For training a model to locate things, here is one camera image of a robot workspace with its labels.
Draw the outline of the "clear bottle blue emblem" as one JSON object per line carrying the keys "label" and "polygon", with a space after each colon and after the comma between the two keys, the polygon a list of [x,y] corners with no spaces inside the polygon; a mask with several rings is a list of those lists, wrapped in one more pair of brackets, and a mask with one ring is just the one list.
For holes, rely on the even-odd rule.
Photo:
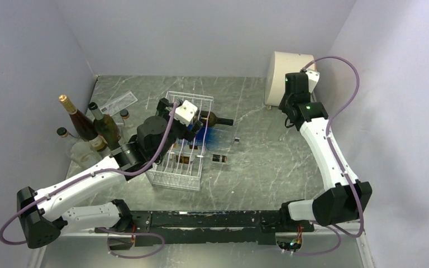
{"label": "clear bottle blue emblem", "polygon": [[119,115],[122,119],[122,126],[120,127],[121,137],[125,142],[129,142],[132,130],[132,125],[129,122],[130,114],[127,109],[122,109]]}

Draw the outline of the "clear bottle black gold cap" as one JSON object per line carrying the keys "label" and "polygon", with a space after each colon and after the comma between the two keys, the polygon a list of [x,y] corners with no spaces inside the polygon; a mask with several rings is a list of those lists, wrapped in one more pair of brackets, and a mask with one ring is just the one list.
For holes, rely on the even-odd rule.
{"label": "clear bottle black gold cap", "polygon": [[227,162],[227,156],[221,155],[221,154],[211,154],[208,157],[205,157],[204,155],[196,154],[195,152],[171,152],[170,157],[173,162],[180,163],[180,164],[193,164],[195,162],[201,162],[205,159],[211,162],[217,162],[217,163],[226,163]]}

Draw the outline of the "green wine bottle white label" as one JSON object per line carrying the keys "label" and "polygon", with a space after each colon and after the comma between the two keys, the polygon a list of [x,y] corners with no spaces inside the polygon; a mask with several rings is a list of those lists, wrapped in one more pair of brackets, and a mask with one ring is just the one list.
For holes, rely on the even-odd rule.
{"label": "green wine bottle white label", "polygon": [[104,138],[111,151],[118,149],[121,146],[121,134],[116,122],[109,114],[104,114],[96,102],[90,102],[88,109],[94,116],[93,126],[97,133]]}

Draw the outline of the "clear bottle cork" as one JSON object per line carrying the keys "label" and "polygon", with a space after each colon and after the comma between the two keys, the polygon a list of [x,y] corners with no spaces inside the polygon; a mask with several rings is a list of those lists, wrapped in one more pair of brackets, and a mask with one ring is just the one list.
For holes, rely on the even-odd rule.
{"label": "clear bottle cork", "polygon": [[87,142],[73,136],[65,127],[59,127],[56,133],[65,142],[66,155],[80,168],[88,169],[101,161],[101,156]]}

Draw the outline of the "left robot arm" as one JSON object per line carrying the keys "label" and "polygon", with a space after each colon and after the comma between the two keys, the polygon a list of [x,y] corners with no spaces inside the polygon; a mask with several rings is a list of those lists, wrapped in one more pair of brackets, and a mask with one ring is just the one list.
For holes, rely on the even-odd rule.
{"label": "left robot arm", "polygon": [[62,234],[89,228],[129,230],[134,220],[123,200],[92,207],[80,207],[79,203],[150,170],[163,161],[177,141],[194,139],[202,127],[198,105],[162,98],[156,114],[138,126],[129,142],[119,145],[100,162],[56,185],[39,190],[21,189],[17,194],[18,218],[25,244],[40,248]]}

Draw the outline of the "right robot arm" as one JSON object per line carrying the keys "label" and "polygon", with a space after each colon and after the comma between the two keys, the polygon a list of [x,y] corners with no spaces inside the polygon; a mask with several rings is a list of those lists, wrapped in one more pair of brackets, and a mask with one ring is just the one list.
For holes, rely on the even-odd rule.
{"label": "right robot arm", "polygon": [[370,183],[361,182],[347,161],[330,130],[326,109],[311,101],[308,72],[287,73],[285,92],[279,109],[286,115],[286,128],[295,127],[307,141],[319,167],[324,192],[311,200],[283,203],[285,210],[279,224],[293,231],[301,221],[315,221],[321,226],[360,219],[372,194]]}

